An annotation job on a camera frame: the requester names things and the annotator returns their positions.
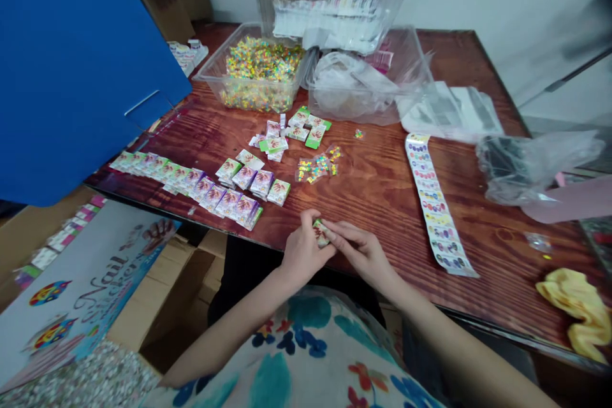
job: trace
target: red wooden tabletop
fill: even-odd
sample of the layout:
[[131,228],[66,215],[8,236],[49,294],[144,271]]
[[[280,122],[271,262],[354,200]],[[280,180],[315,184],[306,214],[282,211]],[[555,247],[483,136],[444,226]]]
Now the red wooden tabletop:
[[[229,24],[200,24],[196,30],[212,53],[235,28]],[[419,31],[418,35],[423,50],[435,52],[431,69],[436,80],[444,80],[449,86],[474,86],[487,93],[506,134],[528,135],[474,32]],[[605,301],[609,299],[604,274],[575,224],[540,224],[519,208],[485,199],[486,182],[472,145],[438,138],[429,143],[442,191],[480,279],[448,275],[435,262],[406,158],[406,132],[400,124],[379,127],[334,122],[316,153],[302,142],[289,140],[282,162],[275,163],[247,144],[256,133],[264,133],[267,119],[278,120],[276,113],[227,109],[206,83],[193,82],[193,87],[193,94],[180,106],[180,117],[142,151],[214,175],[225,159],[235,157],[242,149],[250,150],[264,160],[264,169],[292,183],[284,207],[262,203],[263,215],[248,232],[230,219],[209,214],[185,196],[163,191],[160,183],[149,178],[117,173],[104,166],[86,183],[279,250],[300,224],[299,213],[316,208],[329,220],[347,220],[376,234],[397,272],[434,303],[559,346],[569,347],[566,332],[571,320],[537,293],[536,282],[557,268],[572,268],[585,273],[604,291]],[[307,92],[300,89],[288,119],[307,101]],[[354,137],[357,127],[365,133],[362,140]],[[295,183],[298,158],[319,154],[332,143],[340,145],[345,155],[339,175],[325,177],[314,185]],[[550,237],[551,260],[529,247],[524,231]],[[334,257],[331,265],[351,270],[341,255]]]

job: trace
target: yellow rag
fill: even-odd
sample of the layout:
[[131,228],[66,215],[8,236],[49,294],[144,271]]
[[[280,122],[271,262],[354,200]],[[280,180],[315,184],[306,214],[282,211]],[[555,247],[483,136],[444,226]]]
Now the yellow rag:
[[585,357],[608,364],[595,346],[612,340],[608,308],[581,272],[560,268],[535,285],[540,295],[576,319],[584,320],[569,327],[567,336],[574,350]]

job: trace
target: blue folder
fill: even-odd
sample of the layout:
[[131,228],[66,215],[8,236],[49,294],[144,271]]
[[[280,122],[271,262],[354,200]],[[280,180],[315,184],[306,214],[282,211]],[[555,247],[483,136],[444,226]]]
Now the blue folder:
[[191,92],[140,0],[0,5],[0,199],[53,205]]

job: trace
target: roll of stickers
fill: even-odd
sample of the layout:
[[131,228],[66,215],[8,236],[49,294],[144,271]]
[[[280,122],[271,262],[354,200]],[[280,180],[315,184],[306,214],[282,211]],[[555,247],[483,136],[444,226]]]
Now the roll of stickers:
[[427,146],[429,137],[408,134],[405,145],[433,256],[448,274],[478,278],[480,276],[467,259],[448,204],[442,194]]

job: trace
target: stack of packaged items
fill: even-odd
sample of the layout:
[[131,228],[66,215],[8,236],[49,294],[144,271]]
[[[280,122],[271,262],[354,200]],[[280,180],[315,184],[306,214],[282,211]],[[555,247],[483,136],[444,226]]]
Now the stack of packaged items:
[[25,290],[44,271],[60,253],[79,235],[86,225],[93,220],[100,209],[104,207],[106,198],[95,195],[88,204],[81,206],[74,217],[62,223],[62,228],[49,239],[44,247],[34,251],[30,262],[23,266],[15,282],[21,290]]
[[169,41],[168,46],[178,65],[183,69],[186,77],[191,75],[197,66],[208,55],[208,47],[202,46],[200,40],[189,40],[189,46],[181,45],[177,41]]
[[259,142],[257,146],[263,151],[270,161],[279,163],[282,159],[283,152],[288,150],[289,144],[281,133],[284,132],[284,114],[282,115],[282,124],[268,120],[266,123],[266,135],[263,139],[257,138],[255,142]]
[[331,126],[331,122],[311,115],[308,108],[303,106],[289,119],[286,134],[287,137],[305,142],[308,148],[316,150],[321,145],[323,134],[329,131]]
[[200,169],[186,168],[155,153],[123,152],[110,167],[157,180],[164,184],[164,190],[184,194],[211,214],[230,218],[251,231],[263,208],[242,191],[282,206],[291,188],[287,182],[274,180],[272,172],[261,170],[264,165],[254,154],[242,150],[236,159],[227,158],[215,173],[220,184]]

